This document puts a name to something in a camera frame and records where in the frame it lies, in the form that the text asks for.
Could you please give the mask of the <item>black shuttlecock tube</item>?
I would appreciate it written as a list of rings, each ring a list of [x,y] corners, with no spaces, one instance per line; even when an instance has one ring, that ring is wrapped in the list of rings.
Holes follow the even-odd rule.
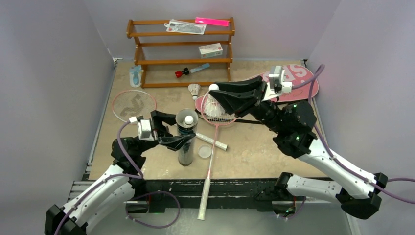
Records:
[[[191,128],[184,127],[184,118],[188,115],[193,116],[194,125]],[[182,109],[176,114],[177,132],[179,135],[186,135],[197,132],[198,115],[193,109]],[[195,137],[185,144],[178,152],[178,161],[183,166],[188,166],[193,161]]]

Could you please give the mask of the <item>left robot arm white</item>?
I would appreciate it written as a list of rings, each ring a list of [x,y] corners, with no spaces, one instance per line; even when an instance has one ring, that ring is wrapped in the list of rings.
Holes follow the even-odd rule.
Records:
[[[158,145],[178,151],[194,139],[194,131],[177,136],[164,123],[178,124],[177,115],[153,110],[150,118],[130,117],[113,141],[113,163],[86,190],[63,206],[53,205],[46,212],[46,235],[88,235],[95,226],[124,202],[140,200],[151,193],[147,190],[141,168],[143,152]]]

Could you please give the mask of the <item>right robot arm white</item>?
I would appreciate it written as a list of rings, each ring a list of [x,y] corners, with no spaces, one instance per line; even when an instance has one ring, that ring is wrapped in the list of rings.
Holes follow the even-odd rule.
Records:
[[[258,76],[240,82],[216,82],[209,94],[229,115],[252,115],[276,134],[273,141],[284,155],[305,162],[328,177],[325,181],[284,172],[275,184],[276,196],[328,201],[359,219],[368,219],[378,212],[382,202],[379,192],[386,187],[387,176],[364,171],[331,150],[315,128],[317,118],[307,101],[280,108],[270,96],[272,91],[273,85]]]

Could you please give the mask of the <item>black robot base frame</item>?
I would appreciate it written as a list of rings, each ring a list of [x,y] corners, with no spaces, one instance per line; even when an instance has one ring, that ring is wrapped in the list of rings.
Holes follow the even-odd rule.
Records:
[[[199,208],[204,181],[142,180],[115,177],[90,194],[73,198],[75,212],[100,215],[111,212],[122,203],[148,200],[150,213],[163,213],[167,208]],[[271,179],[213,179],[210,182],[207,209],[256,209],[259,212],[292,214],[305,196],[293,196]]]

